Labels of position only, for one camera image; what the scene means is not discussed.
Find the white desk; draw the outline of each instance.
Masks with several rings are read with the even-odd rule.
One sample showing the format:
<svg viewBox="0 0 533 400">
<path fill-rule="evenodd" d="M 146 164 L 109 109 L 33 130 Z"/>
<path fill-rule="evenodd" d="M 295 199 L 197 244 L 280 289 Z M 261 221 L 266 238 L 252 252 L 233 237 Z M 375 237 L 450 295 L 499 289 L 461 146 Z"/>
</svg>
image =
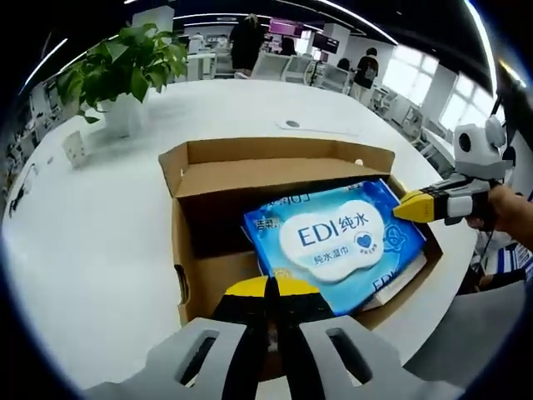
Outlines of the white desk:
<svg viewBox="0 0 533 400">
<path fill-rule="evenodd" d="M 215 58 L 217 54 L 215 52 L 197 52 L 196 54 L 187 55 L 187 60 L 207 59 Z"/>
<path fill-rule="evenodd" d="M 423 127 L 422 130 L 426 134 L 427 141 L 454 167 L 456 165 L 456 153 L 453 145 L 426 127 Z"/>
<path fill-rule="evenodd" d="M 152 91 L 149 108 L 146 134 L 99 150 L 102 132 L 91 132 L 104 122 L 89 126 L 75 117 L 50 132 L 20 174 L 37 164 L 32 191 L 12 218 L 4 217 L 7 272 L 20 307 L 43 348 L 81 388 L 130 377 L 144 366 L 147 351 L 179 328 L 171 199 L 157 162 L 160 153 L 200 138 L 330 138 L 392 150 L 392 173 L 409 189 L 441 180 L 370 110 L 348 96 L 313 87 L 253 80 L 177 83 L 162 94 Z M 333 132 L 346 127 L 351 132 L 291 132 L 278 127 L 283 120 L 320 129 L 328 121 Z M 85 168 L 74 171 L 61 142 L 77 129 L 92 155 Z M 20 184 L 15 182 L 12 193 Z M 444 316 L 476 242 L 465 223 L 431 227 L 443 258 L 375 330 L 396 346 L 403 363 Z M 275 388 L 288 390 L 286 380 L 263 383 L 260 390 Z"/>
</svg>

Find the computer monitor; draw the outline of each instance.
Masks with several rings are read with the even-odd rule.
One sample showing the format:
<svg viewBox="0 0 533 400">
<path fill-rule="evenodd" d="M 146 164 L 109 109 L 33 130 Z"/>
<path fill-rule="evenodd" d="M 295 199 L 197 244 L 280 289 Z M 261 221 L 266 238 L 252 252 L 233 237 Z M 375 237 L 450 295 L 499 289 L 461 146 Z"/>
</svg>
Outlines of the computer monitor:
<svg viewBox="0 0 533 400">
<path fill-rule="evenodd" d="M 291 36 L 293 38 L 301 38 L 303 25 L 298 22 L 272 18 L 270 20 L 268 32 L 277 35 Z"/>
<path fill-rule="evenodd" d="M 316 32 L 315 38 L 313 39 L 313 47 L 324 52 L 336 54 L 336 51 L 339 49 L 339 41 Z"/>
</svg>

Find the blue package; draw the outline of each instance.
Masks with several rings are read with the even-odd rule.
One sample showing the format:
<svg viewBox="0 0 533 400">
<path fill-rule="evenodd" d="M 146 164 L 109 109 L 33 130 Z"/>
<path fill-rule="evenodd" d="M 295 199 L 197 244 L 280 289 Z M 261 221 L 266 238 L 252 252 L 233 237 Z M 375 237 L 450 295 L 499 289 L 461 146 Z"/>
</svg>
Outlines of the blue package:
<svg viewBox="0 0 533 400">
<path fill-rule="evenodd" d="M 263 274 L 308 281 L 342 315 L 420 254 L 426 239 L 392 215 L 398 204 L 380 179 L 284 197 L 248 212 L 244 223 Z"/>
</svg>

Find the human hand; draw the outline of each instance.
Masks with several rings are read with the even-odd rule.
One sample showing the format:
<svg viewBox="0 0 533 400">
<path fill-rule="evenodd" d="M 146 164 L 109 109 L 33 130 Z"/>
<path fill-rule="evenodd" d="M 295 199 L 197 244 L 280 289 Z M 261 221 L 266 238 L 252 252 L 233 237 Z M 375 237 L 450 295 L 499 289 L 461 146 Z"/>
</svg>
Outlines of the human hand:
<svg viewBox="0 0 533 400">
<path fill-rule="evenodd" d="M 516 230 L 527 219 L 528 210 L 525 198 L 515 194 L 510 187 L 498 185 L 489 192 L 489 204 L 496 214 L 495 230 L 509 233 Z M 466 219 L 468 225 L 474 229 L 482 230 L 485 222 L 476 217 Z"/>
</svg>

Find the green leaves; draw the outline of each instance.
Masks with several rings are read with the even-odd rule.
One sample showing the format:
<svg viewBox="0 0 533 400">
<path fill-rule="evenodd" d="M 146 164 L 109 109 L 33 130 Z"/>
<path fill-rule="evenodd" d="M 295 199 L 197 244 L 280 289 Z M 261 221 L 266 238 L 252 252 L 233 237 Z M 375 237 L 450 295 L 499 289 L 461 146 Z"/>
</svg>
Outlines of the green leaves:
<svg viewBox="0 0 533 400">
<path fill-rule="evenodd" d="M 148 69 L 148 78 L 158 93 L 161 93 L 163 85 L 167 85 L 168 73 L 162 65 L 153 65 Z"/>
<path fill-rule="evenodd" d="M 74 63 L 58 79 L 59 96 L 64 105 L 74 103 L 79 115 L 83 104 L 98 110 L 104 100 L 117 100 L 121 93 L 132 94 L 142 102 L 150 86 L 159 93 L 169 77 L 187 73 L 187 50 L 169 44 L 171 32 L 158 32 L 153 23 L 125 27 L 117 37 L 99 43 L 87 56 Z"/>
<path fill-rule="evenodd" d="M 77 110 L 77 115 L 81 115 L 82 117 L 84 117 L 87 123 L 97 123 L 98 121 L 100 121 L 96 117 L 90 117 L 90 116 L 85 115 L 85 112 L 83 110 Z"/>
<path fill-rule="evenodd" d="M 135 67 L 133 68 L 132 72 L 132 95 L 142 103 L 142 100 L 144 100 L 144 97 L 147 94 L 148 87 L 150 86 L 150 83 L 148 80 L 142 75 L 142 72 L 139 68 Z"/>
</svg>

